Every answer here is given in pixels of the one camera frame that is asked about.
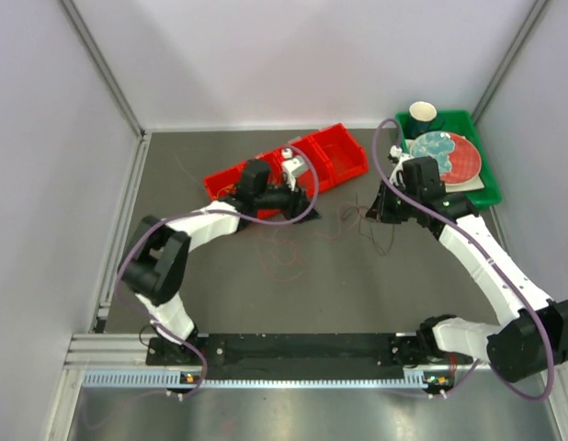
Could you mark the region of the red four-compartment bin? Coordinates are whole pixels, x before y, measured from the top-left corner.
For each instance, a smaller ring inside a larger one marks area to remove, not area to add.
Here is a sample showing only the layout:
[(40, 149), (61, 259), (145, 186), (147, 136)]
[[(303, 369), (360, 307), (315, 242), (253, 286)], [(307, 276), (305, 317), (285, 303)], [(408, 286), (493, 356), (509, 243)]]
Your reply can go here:
[[(312, 162), (319, 179), (320, 194), (364, 175), (369, 170), (365, 150), (342, 123), (297, 138), (291, 142), (291, 145), (301, 150)], [(283, 145), (252, 158), (264, 160), (269, 164), (269, 184), (284, 183), (280, 166), (282, 149)], [(203, 186), (211, 200), (226, 196), (228, 192), (235, 190), (235, 184), (242, 177), (247, 161), (202, 178)], [(307, 190), (311, 198), (314, 193), (312, 172), (309, 170), (304, 173), (298, 179), (298, 183)]]

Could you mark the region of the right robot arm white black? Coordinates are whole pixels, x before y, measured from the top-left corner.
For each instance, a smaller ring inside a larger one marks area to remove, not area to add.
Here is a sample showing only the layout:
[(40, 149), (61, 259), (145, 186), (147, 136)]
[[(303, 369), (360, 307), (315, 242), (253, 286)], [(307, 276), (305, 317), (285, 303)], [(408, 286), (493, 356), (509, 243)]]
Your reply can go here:
[(432, 364), (451, 353), (487, 362), (515, 383), (568, 361), (568, 300), (534, 284), (490, 233), (469, 198), (447, 192), (437, 161), (400, 153), (383, 177), (368, 217), (387, 224), (416, 221), (455, 256), (488, 299), (497, 323), (453, 314), (425, 320), (419, 353)]

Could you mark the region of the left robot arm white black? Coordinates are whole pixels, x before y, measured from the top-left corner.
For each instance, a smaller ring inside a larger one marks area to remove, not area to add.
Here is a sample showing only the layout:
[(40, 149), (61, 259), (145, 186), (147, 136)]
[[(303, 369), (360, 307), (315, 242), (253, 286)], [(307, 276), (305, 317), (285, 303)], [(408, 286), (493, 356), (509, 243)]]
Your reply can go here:
[(319, 216), (314, 208), (319, 180), (312, 162), (299, 154), (283, 160), (281, 168), (283, 182), (270, 184), (269, 164), (250, 160), (233, 192), (184, 215), (163, 220), (145, 217), (131, 237), (115, 283), (124, 283), (144, 306), (150, 325), (167, 341), (166, 353), (178, 364), (192, 362), (199, 351), (194, 338), (197, 326), (179, 294), (189, 254), (252, 223), (270, 224), (259, 218), (264, 210), (276, 210), (284, 217), (271, 222), (273, 226)]

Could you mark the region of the red blue patterned plate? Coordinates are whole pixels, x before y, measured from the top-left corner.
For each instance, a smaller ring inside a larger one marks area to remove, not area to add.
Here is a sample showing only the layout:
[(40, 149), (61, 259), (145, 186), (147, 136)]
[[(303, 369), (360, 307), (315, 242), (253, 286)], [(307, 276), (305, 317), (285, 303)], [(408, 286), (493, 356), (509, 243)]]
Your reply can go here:
[(413, 157), (435, 159), (441, 180), (452, 187), (468, 184), (478, 177), (483, 164), (480, 153), (469, 140), (443, 130), (420, 135), (412, 141), (408, 152)]

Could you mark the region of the white square plate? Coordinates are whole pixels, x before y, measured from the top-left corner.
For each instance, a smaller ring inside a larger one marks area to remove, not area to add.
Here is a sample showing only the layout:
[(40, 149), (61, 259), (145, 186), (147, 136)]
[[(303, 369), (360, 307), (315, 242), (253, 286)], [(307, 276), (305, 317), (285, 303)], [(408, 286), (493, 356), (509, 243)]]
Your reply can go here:
[[(406, 141), (407, 152), (408, 152), (408, 147), (410, 146), (412, 141), (413, 140), (407, 140)], [(473, 179), (468, 184), (464, 184), (464, 185), (460, 185), (460, 186), (453, 186), (453, 187), (446, 185), (446, 189), (447, 189), (448, 192), (473, 191), (473, 190), (478, 190), (478, 189), (483, 189), (483, 188), (484, 188), (484, 184), (483, 184), (482, 179), (480, 178), (480, 175), (478, 177), (476, 177), (475, 179)]]

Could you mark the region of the dark green white cup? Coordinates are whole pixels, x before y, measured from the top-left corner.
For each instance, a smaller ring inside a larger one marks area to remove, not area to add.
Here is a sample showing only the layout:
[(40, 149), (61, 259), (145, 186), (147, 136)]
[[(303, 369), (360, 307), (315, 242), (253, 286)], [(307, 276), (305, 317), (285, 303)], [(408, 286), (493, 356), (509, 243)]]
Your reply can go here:
[(404, 129), (407, 139), (416, 139), (430, 131), (441, 130), (445, 119), (438, 114), (436, 107), (426, 101), (416, 101), (408, 108)]

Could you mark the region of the green plastic tray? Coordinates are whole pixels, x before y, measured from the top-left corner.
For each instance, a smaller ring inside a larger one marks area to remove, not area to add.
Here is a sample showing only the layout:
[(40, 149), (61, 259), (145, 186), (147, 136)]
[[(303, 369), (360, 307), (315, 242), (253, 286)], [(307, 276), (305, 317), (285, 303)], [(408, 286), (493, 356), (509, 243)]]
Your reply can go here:
[(466, 193), (478, 209), (499, 204), (501, 192), (470, 113), (445, 110), (438, 118), (440, 130), (404, 140), (403, 150), (413, 157), (434, 158), (447, 192)]

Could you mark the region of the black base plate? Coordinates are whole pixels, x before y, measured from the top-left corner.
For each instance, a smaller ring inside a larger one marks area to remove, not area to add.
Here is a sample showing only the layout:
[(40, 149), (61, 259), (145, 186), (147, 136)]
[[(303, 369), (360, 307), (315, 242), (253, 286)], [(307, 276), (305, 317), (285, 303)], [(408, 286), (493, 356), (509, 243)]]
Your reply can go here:
[(415, 334), (201, 334), (191, 344), (213, 380), (398, 379), (405, 368), (458, 365)]

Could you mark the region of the aluminium frame rail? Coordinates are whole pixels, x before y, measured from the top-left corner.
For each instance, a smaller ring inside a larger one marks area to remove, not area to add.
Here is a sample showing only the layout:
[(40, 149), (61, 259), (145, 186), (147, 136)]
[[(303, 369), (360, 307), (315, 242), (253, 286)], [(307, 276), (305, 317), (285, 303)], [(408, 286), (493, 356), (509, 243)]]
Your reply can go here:
[(65, 363), (90, 367), (200, 366), (197, 353), (214, 368), (271, 361), (366, 362), (374, 366), (417, 366), (426, 361), (413, 334), (202, 334), (194, 349), (156, 335), (94, 334), (72, 339)]

